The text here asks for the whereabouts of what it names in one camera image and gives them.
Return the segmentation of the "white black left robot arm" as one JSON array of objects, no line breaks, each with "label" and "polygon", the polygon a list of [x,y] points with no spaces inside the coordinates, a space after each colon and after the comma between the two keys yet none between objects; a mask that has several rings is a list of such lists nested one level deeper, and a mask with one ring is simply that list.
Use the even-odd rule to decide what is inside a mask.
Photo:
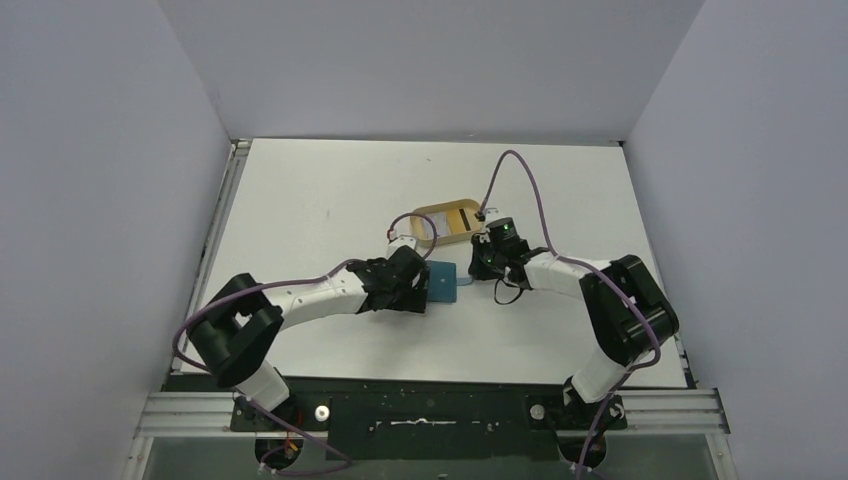
[{"label": "white black left robot arm", "polygon": [[310,279],[259,283],[249,273],[232,277],[184,330],[218,387],[244,395],[272,429],[295,419],[289,385],[267,359],[286,327],[334,315],[426,309],[430,268],[408,246],[387,258],[346,260]]}]

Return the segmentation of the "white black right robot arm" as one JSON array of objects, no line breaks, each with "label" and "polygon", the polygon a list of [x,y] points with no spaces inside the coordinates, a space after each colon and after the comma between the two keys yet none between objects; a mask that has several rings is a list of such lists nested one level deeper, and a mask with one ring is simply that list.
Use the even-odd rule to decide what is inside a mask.
[{"label": "white black right robot arm", "polygon": [[642,259],[592,261],[566,258],[546,247],[532,248],[514,221],[503,217],[471,236],[469,275],[519,291],[548,291],[586,307],[596,347],[564,384],[562,412],[586,427],[602,412],[601,400],[651,353],[679,331],[670,302]]}]

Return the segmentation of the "beige oval plastic tray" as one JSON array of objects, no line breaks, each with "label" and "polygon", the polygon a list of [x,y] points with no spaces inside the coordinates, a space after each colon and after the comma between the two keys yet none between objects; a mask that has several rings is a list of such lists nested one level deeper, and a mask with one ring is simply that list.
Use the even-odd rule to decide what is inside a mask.
[{"label": "beige oval plastic tray", "polygon": [[[461,235],[450,234],[445,214],[447,211],[457,208],[465,208],[467,213],[474,217],[476,225],[473,232]],[[467,242],[482,228],[481,222],[475,216],[479,209],[480,204],[472,199],[454,200],[419,207],[409,217],[410,231],[419,243],[427,248]]]}]

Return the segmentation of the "teal leather card holder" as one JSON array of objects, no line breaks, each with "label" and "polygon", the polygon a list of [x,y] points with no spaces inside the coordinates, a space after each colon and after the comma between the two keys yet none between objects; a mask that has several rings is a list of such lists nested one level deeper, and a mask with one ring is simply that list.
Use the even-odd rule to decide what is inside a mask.
[{"label": "teal leather card holder", "polygon": [[456,303],[460,287],[471,285],[474,280],[457,270],[452,262],[428,261],[430,269],[427,287],[428,303]]}]

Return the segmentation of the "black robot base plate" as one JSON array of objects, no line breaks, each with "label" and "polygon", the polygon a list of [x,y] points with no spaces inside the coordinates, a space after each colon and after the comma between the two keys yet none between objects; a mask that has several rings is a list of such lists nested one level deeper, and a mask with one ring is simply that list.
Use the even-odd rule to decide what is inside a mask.
[{"label": "black robot base plate", "polygon": [[605,456],[604,435],[628,423],[620,396],[598,407],[567,400],[559,385],[461,383],[291,377],[290,400],[274,413],[312,433],[326,433],[333,451],[354,461],[533,461],[579,458],[596,466]]}]

